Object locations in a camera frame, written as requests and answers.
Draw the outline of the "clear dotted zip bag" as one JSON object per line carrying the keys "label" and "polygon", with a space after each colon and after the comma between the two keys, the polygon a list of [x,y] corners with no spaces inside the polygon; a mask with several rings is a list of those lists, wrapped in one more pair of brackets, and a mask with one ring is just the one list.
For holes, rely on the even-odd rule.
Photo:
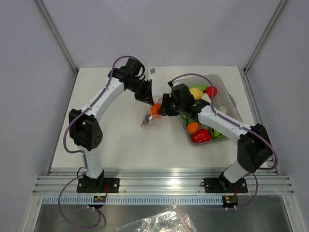
{"label": "clear dotted zip bag", "polygon": [[162,104],[162,97],[153,96],[154,104],[148,106],[148,110],[143,117],[141,127],[148,126],[153,123],[154,120],[160,119],[162,115],[159,113]]}

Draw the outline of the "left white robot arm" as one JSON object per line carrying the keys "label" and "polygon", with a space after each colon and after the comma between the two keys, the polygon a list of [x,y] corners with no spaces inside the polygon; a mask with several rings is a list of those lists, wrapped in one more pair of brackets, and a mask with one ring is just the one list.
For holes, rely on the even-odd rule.
{"label": "left white robot arm", "polygon": [[125,90],[134,93],[136,100],[153,105],[152,81],[146,80],[145,66],[135,57],[126,56],[124,66],[112,65],[103,87],[80,110],[69,112],[69,125],[65,136],[69,136],[82,153],[84,160],[84,178],[93,192],[104,188],[104,171],[99,163],[98,146],[102,142],[103,132],[99,122],[113,101]]}

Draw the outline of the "grey plastic food tray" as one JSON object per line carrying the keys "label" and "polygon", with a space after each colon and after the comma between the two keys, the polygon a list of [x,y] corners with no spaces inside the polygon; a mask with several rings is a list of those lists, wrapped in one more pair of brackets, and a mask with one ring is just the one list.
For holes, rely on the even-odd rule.
{"label": "grey plastic food tray", "polygon": [[[183,77],[178,79],[178,82],[183,83],[185,85],[187,85],[189,88],[192,88],[193,86],[197,86],[197,85],[213,85],[214,87],[216,87],[218,89],[218,93],[217,95],[213,98],[213,100],[211,101],[211,104],[218,109],[220,106],[224,106],[227,108],[227,115],[229,117],[234,118],[235,120],[241,122],[242,118],[236,108],[236,103],[234,102],[234,100],[231,98],[229,92],[227,91],[222,79],[220,76],[215,75],[215,74],[208,74],[205,75],[205,78],[201,78],[199,76],[187,76],[187,77]],[[224,139],[218,139],[218,140],[213,140],[211,139],[208,142],[203,142],[203,143],[193,143],[191,141],[192,135],[188,133],[187,131],[187,125],[185,124],[185,121],[183,119],[182,116],[180,116],[180,119],[182,121],[183,124],[183,129],[185,132],[185,135],[187,136],[187,139],[189,141],[189,143],[191,145],[205,145],[205,144],[209,144],[212,142],[218,142],[218,141],[224,141],[227,140],[227,137]],[[209,131],[209,127],[207,125],[200,125],[200,129],[206,129],[207,131]]]}

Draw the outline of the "toy napa cabbage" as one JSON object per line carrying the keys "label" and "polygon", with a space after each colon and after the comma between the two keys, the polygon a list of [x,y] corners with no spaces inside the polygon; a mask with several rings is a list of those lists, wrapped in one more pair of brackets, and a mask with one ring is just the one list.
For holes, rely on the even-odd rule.
{"label": "toy napa cabbage", "polygon": [[182,117],[183,117],[183,119],[184,119],[186,125],[188,125],[188,124],[191,123],[191,122],[194,122],[193,119],[187,118],[185,115],[182,115]]}

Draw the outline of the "toy yellow pear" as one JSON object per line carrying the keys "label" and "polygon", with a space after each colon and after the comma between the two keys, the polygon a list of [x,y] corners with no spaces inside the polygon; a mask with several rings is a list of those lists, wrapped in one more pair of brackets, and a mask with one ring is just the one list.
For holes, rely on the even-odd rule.
{"label": "toy yellow pear", "polygon": [[195,100],[200,99],[203,95],[203,91],[199,88],[192,87],[189,90],[190,90],[190,93],[193,95]]}

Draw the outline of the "toy white radish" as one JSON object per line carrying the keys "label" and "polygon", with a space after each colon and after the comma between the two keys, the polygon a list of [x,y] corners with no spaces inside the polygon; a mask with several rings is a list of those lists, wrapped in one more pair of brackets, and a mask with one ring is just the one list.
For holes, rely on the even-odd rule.
{"label": "toy white radish", "polygon": [[209,95],[207,93],[204,93],[202,96],[201,96],[201,99],[208,102],[209,104],[211,104],[211,98],[209,97]]}

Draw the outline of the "toy mango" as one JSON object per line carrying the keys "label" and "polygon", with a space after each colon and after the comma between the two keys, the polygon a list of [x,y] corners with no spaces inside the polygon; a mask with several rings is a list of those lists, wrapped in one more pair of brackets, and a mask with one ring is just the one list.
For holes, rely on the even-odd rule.
{"label": "toy mango", "polygon": [[199,131],[200,125],[197,122],[190,122],[187,124],[187,131],[189,134],[195,134]]}

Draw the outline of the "toy red apple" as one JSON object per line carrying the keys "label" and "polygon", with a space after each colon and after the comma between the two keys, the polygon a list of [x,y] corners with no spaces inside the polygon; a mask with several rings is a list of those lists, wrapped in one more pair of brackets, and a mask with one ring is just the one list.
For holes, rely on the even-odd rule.
{"label": "toy red apple", "polygon": [[218,89],[216,87],[209,86],[206,88],[205,93],[210,97],[215,97],[218,93]]}

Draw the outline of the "toy red bell pepper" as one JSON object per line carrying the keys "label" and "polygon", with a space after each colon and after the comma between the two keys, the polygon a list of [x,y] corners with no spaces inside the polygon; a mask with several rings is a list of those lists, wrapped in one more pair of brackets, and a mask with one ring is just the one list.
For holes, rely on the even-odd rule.
{"label": "toy red bell pepper", "polygon": [[206,129],[200,129],[191,138],[193,143],[203,143],[211,140],[211,135]]}

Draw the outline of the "toy white onion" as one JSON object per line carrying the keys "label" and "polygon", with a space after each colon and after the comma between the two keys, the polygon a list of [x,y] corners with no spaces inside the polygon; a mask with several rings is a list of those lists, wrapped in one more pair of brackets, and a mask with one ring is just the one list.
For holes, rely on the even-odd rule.
{"label": "toy white onion", "polygon": [[227,108],[224,107],[224,106],[220,106],[220,107],[218,108],[218,112],[219,112],[220,114],[226,115],[226,114],[227,114]]}

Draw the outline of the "spare clear plastic bags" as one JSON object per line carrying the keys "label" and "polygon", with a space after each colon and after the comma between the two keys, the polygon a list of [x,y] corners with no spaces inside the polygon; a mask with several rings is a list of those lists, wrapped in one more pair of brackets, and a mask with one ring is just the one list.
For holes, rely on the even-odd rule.
{"label": "spare clear plastic bags", "polygon": [[187,213],[171,204],[160,213],[117,227],[118,232],[197,232]]}

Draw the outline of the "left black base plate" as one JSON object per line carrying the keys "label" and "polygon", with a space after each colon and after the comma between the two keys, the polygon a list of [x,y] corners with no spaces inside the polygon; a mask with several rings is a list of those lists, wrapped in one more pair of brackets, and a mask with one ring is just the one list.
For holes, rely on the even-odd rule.
{"label": "left black base plate", "polygon": [[77,185],[77,193],[118,193],[119,178],[91,179],[87,176],[80,178]]}

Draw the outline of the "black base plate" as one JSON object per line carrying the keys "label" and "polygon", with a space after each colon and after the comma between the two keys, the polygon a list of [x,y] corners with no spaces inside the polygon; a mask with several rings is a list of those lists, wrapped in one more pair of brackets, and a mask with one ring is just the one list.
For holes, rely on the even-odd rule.
{"label": "black base plate", "polygon": [[80,178],[77,185],[77,193],[118,193],[119,178],[91,179],[87,176]]}
{"label": "black base plate", "polygon": [[247,183],[244,178],[235,183],[230,183],[221,177],[206,177],[200,183],[206,193],[247,193]]}

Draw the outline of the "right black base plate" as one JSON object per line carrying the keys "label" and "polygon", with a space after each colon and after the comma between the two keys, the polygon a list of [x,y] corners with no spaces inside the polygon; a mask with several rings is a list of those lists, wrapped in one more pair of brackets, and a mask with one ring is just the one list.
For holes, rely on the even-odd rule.
{"label": "right black base plate", "polygon": [[244,178],[235,183],[230,183],[221,177],[206,177],[200,183],[206,193],[247,193],[247,183]]}

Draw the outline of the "aluminium mounting rail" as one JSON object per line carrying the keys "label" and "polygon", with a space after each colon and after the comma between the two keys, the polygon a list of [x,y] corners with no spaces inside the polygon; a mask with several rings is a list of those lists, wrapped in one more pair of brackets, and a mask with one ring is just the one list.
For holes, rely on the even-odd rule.
{"label": "aluminium mounting rail", "polygon": [[[200,184],[206,177],[217,177],[220,169],[146,169],[118,170],[106,168],[106,177],[120,179],[119,195],[204,195]],[[69,182],[65,194],[75,194],[76,172],[72,168],[53,168],[48,175],[38,176],[33,194],[58,194]],[[256,177],[246,177],[248,194],[255,190],[259,195],[293,195],[290,178],[274,171],[258,171]]]}

